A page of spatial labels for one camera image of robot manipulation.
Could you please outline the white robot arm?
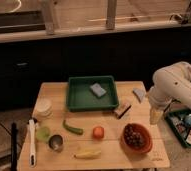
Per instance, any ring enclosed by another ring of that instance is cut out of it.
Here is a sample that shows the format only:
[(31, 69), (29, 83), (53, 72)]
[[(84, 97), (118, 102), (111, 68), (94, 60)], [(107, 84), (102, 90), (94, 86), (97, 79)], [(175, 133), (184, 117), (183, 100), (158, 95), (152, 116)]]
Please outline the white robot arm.
[(156, 125), (173, 99), (191, 109), (191, 64), (177, 62), (158, 69), (153, 74), (153, 86), (148, 94), (151, 105), (150, 124)]

